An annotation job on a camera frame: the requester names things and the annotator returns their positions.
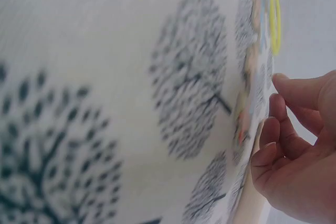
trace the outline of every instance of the tree trunk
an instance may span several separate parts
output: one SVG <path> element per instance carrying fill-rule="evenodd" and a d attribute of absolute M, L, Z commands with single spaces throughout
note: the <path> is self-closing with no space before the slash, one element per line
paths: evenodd
<path fill-rule="evenodd" d="M 220 105 L 223 107 L 223 109 L 229 114 L 231 115 L 232 113 L 232 109 L 231 107 L 228 105 L 228 103 L 224 100 L 224 98 L 222 98 L 222 96 L 220 94 L 215 94 L 214 96 L 217 101 L 220 103 Z"/>

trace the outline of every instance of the fabric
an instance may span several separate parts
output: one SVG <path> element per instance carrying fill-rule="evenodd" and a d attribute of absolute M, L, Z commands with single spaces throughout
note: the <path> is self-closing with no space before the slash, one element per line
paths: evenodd
<path fill-rule="evenodd" d="M 271 89 L 261 0 L 0 10 L 0 223 L 232 220 Z"/>

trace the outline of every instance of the dark green tree print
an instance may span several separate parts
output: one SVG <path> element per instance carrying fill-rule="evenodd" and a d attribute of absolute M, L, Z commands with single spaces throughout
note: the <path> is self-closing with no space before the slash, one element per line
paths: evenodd
<path fill-rule="evenodd" d="M 243 164 L 240 167 L 237 178 L 229 193 L 229 201 L 228 201 L 228 208 L 227 208 L 227 213 L 229 217 L 228 217 L 227 223 L 232 223 L 233 218 L 235 216 L 235 213 L 236 213 L 235 208 L 237 207 L 240 193 L 242 192 L 242 189 L 244 187 L 245 175 L 246 175 L 246 170 L 247 170 L 246 168 L 247 168 L 247 163 Z"/>
<path fill-rule="evenodd" d="M 41 70 L 14 83 L 0 63 L 0 223 L 111 223 L 122 162 L 110 119 L 89 86 L 47 81 Z"/>
<path fill-rule="evenodd" d="M 214 0 L 182 0 L 152 54 L 149 72 L 161 135 L 177 158 L 198 155 L 219 107 L 231 114 L 221 95 L 227 58 L 224 22 Z"/>
<path fill-rule="evenodd" d="M 206 224 L 219 200 L 226 175 L 225 152 L 218 153 L 198 180 L 190 202 L 185 206 L 182 224 Z"/>

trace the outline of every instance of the yellow object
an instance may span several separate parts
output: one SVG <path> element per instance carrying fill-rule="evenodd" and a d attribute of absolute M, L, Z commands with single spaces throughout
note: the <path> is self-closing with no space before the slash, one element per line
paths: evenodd
<path fill-rule="evenodd" d="M 269 0 L 269 21 L 271 31 L 271 47 L 274 55 L 278 55 L 281 46 L 281 10 L 280 0 Z"/>

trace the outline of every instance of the gray tree print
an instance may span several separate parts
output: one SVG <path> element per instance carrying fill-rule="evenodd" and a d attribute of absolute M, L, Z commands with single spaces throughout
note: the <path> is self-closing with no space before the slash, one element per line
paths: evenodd
<path fill-rule="evenodd" d="M 182 0 L 169 17 L 149 68 L 162 139 L 169 154 L 193 158 L 201 151 L 218 107 L 227 58 L 225 17 L 214 0 Z"/>
<path fill-rule="evenodd" d="M 229 193 L 230 197 L 229 197 L 228 208 L 227 208 L 229 217 L 228 217 L 227 223 L 232 223 L 233 218 L 235 216 L 235 213 L 236 213 L 235 208 L 237 207 L 237 204 L 238 204 L 239 195 L 242 192 L 241 190 L 244 187 L 245 175 L 246 175 L 246 170 L 247 170 L 246 168 L 247 168 L 247 163 L 243 164 L 240 167 L 236 180 L 233 184 L 232 190 Z"/>
<path fill-rule="evenodd" d="M 265 95 L 264 95 L 265 75 L 266 75 L 266 67 L 265 67 L 265 64 L 262 64 L 260 71 L 257 74 L 257 86 L 256 86 L 256 97 L 255 97 L 255 100 L 256 100 L 255 112 L 257 116 L 259 116 L 261 108 L 266 103 Z"/>
<path fill-rule="evenodd" d="M 122 162 L 110 119 L 89 86 L 47 80 L 41 70 L 16 85 L 0 63 L 0 223 L 111 223 Z"/>
<path fill-rule="evenodd" d="M 226 175 L 225 152 L 218 153 L 192 191 L 190 202 L 185 206 L 182 224 L 206 224 L 219 200 L 226 194 L 221 189 Z"/>
<path fill-rule="evenodd" d="M 245 73 L 245 61 L 247 59 L 247 48 L 256 41 L 255 31 L 251 22 L 253 3 L 252 0 L 238 0 L 238 11 L 236 15 L 236 47 L 238 66 L 242 78 L 247 81 Z"/>
<path fill-rule="evenodd" d="M 159 224 L 160 222 L 161 222 L 161 218 L 155 219 L 155 220 L 151 220 L 151 221 L 146 221 L 146 222 L 143 222 L 141 224 Z"/>
<path fill-rule="evenodd" d="M 267 89 L 270 89 L 272 85 L 272 75 L 273 75 L 273 55 L 272 50 L 269 49 L 267 56 Z"/>

